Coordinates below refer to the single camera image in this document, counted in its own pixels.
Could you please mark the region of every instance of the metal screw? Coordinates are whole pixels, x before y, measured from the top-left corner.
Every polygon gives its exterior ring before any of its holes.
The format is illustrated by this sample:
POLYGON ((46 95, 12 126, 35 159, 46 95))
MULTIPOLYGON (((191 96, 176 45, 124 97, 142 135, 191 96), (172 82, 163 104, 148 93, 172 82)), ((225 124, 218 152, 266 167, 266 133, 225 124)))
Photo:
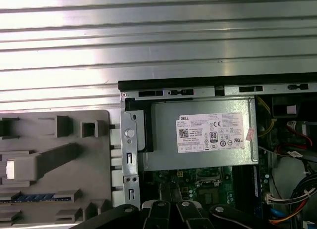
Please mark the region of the metal screw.
POLYGON ((224 208, 216 207, 216 212, 223 213, 224 212, 224 208))
POLYGON ((131 213, 131 212, 133 211, 133 209, 132 209, 132 208, 126 208, 126 209, 124 209, 124 211, 125 211, 126 213, 131 213))
POLYGON ((189 205, 190 205, 189 202, 182 202, 182 206, 183 206, 183 207, 188 207, 189 205))

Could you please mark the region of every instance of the green circuit board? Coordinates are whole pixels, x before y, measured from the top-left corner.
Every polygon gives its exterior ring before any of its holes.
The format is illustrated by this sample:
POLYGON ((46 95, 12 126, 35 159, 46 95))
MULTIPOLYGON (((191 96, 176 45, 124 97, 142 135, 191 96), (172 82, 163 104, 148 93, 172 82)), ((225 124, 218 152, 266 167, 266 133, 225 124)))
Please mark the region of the green circuit board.
POLYGON ((232 167, 180 169, 146 172, 150 184, 159 189, 163 182, 178 183, 183 200, 194 200, 208 210, 215 204, 235 206, 232 167))

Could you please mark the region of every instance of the cable bundle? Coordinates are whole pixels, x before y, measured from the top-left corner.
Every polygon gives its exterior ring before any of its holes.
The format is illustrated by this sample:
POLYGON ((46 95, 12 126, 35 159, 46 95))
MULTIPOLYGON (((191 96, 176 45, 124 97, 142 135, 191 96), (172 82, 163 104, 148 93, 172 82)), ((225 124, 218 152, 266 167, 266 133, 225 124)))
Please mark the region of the cable bundle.
POLYGON ((300 212, 306 205, 311 196, 317 193, 317 173, 313 173, 303 178, 294 189, 290 199, 277 199, 269 197, 269 200, 276 204, 290 205, 290 214, 283 218, 270 220, 274 225, 290 219, 291 229, 301 229, 303 220, 300 217, 300 212))

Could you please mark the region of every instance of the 80 plus logo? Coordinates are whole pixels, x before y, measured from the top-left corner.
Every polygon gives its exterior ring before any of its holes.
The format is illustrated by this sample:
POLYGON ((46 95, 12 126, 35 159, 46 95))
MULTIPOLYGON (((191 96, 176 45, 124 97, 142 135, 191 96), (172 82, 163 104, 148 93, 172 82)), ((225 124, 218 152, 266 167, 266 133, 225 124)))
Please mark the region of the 80 plus logo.
POLYGON ((210 132, 210 142, 218 142, 218 133, 217 132, 210 132))

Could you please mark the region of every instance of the red wire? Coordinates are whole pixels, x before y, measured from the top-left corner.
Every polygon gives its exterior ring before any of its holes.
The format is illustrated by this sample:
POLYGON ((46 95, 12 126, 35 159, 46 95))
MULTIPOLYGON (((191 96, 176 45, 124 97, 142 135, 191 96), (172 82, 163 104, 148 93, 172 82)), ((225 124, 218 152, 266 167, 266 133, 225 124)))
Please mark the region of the red wire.
POLYGON ((306 138, 306 139, 310 142, 311 146, 313 145, 313 141, 312 141, 309 137, 307 137, 306 135, 300 134, 300 133, 294 131, 294 130, 293 130, 292 128, 290 128, 289 126, 287 126, 287 130, 290 131, 290 132, 292 132, 292 133, 294 133, 294 134, 296 134, 296 135, 299 135, 299 136, 302 136, 302 137, 306 138))
POLYGON ((280 151, 283 146, 292 146, 292 147, 296 147, 296 148, 303 149, 303 150, 307 149, 307 147, 305 145, 298 145, 298 144, 293 144, 293 143, 282 143, 279 146, 277 146, 276 153, 283 155, 283 156, 285 156, 285 154, 282 151, 280 151))
MULTIPOLYGON (((305 206, 305 204, 307 203, 307 200, 304 200, 290 215, 297 213, 298 211, 302 210, 302 208, 305 206)), ((278 220, 283 220, 285 218, 288 218, 290 215, 283 217, 283 218, 279 218, 278 220)), ((273 225, 279 224, 281 222, 271 222, 273 225)))

